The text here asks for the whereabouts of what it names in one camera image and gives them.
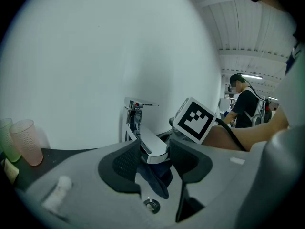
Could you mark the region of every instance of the person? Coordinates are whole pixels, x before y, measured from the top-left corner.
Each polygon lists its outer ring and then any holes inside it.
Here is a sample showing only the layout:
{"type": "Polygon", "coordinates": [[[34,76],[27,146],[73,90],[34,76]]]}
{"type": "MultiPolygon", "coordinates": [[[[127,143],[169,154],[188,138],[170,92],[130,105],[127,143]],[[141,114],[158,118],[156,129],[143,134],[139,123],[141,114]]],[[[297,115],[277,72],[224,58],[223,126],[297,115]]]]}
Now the person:
{"type": "Polygon", "coordinates": [[[276,108],[273,109],[273,111],[271,112],[271,118],[273,118],[273,116],[275,115],[276,113],[276,108]]]}
{"type": "Polygon", "coordinates": [[[247,116],[246,112],[253,117],[258,98],[252,91],[248,91],[249,84],[239,74],[234,74],[230,77],[230,85],[240,93],[234,108],[230,111],[224,119],[226,124],[231,123],[237,117],[236,128],[246,128],[252,126],[252,120],[247,116]]]}
{"type": "Polygon", "coordinates": [[[269,122],[271,120],[271,118],[272,118],[272,112],[269,108],[269,102],[266,102],[264,123],[269,122]]]}
{"type": "MultiPolygon", "coordinates": [[[[291,55],[286,62],[286,73],[293,66],[295,59],[300,55],[301,48],[305,42],[305,25],[303,18],[305,0],[251,0],[261,1],[280,10],[285,10],[293,17],[297,27],[294,37],[297,40],[291,55]]],[[[281,106],[278,107],[274,117],[268,122],[249,128],[233,128],[232,132],[247,151],[250,151],[253,144],[261,141],[268,141],[274,134],[288,127],[288,120],[281,106]]],[[[220,126],[213,126],[203,141],[203,145],[214,146],[225,149],[240,150],[232,140],[228,132],[220,126]]]]}

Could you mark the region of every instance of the green plastic cup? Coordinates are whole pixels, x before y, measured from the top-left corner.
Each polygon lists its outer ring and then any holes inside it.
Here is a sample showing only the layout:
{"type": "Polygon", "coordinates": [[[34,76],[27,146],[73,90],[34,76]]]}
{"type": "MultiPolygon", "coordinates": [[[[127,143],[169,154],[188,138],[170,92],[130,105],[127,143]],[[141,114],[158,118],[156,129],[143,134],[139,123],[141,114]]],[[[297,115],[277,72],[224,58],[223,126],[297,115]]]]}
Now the green plastic cup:
{"type": "Polygon", "coordinates": [[[15,148],[10,136],[9,129],[12,125],[12,119],[0,120],[0,146],[6,158],[8,158],[10,162],[16,162],[20,159],[21,155],[15,148]]]}

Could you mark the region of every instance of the chrome faucet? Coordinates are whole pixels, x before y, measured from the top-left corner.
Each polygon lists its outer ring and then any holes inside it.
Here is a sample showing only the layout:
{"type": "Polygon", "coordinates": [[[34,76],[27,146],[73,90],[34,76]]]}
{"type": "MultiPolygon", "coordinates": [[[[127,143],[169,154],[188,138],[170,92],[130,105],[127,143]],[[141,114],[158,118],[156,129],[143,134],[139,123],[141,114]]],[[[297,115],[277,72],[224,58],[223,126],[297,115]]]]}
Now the chrome faucet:
{"type": "Polygon", "coordinates": [[[151,130],[141,124],[144,106],[159,106],[136,98],[125,97],[122,141],[139,139],[142,158],[147,164],[158,164],[168,157],[167,145],[151,130]]]}

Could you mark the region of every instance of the dark countertop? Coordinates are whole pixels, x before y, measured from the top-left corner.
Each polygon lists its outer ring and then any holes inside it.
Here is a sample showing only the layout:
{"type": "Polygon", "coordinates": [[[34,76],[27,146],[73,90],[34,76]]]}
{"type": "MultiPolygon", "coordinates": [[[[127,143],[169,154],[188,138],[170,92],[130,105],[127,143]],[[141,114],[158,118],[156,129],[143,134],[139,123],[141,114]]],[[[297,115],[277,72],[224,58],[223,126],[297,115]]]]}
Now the dark countertop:
{"type": "MultiPolygon", "coordinates": [[[[14,187],[25,191],[31,183],[37,180],[39,177],[47,173],[49,170],[60,164],[63,160],[71,157],[72,155],[86,152],[92,149],[81,150],[62,150],[62,149],[46,149],[42,148],[43,160],[42,162],[33,167],[30,166],[24,158],[20,158],[17,162],[12,163],[19,169],[19,174],[14,182],[14,187]]],[[[5,159],[5,155],[2,152],[0,155],[0,161],[5,159]]]]}

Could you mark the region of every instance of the sink drain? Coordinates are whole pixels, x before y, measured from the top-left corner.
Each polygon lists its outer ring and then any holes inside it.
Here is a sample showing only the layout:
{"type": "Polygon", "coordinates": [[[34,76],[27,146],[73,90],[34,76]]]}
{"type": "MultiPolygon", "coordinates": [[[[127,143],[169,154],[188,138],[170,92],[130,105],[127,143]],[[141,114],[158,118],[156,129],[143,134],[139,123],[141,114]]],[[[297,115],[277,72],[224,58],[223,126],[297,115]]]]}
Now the sink drain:
{"type": "Polygon", "coordinates": [[[160,204],[157,200],[148,199],[144,201],[144,204],[146,205],[147,209],[153,214],[157,214],[160,210],[160,204]]]}

